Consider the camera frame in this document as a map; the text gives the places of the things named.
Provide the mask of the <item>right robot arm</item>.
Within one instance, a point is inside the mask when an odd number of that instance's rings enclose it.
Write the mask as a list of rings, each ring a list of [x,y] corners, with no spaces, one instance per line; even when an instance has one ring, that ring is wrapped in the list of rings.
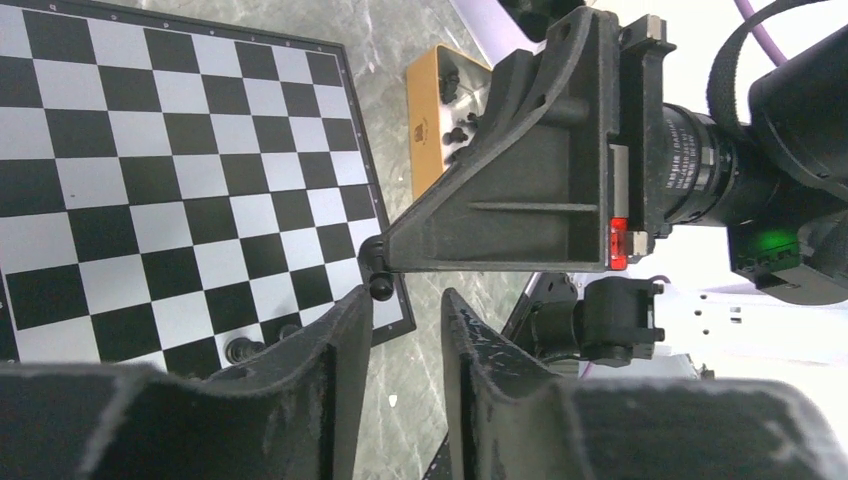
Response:
[[[712,63],[707,114],[666,103],[664,21],[581,6],[492,71],[470,143],[360,250],[377,300],[400,273],[622,271],[675,226],[727,231],[730,270],[795,305],[847,298],[847,32],[755,81],[739,120],[742,46]]]

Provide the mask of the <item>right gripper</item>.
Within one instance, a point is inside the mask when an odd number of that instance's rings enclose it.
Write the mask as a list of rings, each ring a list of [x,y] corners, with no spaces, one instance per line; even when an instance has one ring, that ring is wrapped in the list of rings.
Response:
[[[652,14],[580,7],[493,69],[475,136],[360,261],[373,272],[622,271],[665,224],[663,62]]]

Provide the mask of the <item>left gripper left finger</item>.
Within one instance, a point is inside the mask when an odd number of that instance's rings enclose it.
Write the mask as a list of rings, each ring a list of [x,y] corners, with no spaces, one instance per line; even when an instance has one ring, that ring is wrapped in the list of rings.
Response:
[[[205,381],[145,365],[1,369],[5,479],[349,479],[372,338],[353,288]]]

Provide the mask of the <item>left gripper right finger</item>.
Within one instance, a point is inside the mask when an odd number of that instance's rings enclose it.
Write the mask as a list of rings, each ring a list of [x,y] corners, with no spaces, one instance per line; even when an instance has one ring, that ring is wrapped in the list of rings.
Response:
[[[441,301],[445,408],[456,479],[843,479],[818,408],[773,381],[612,378],[549,370]]]

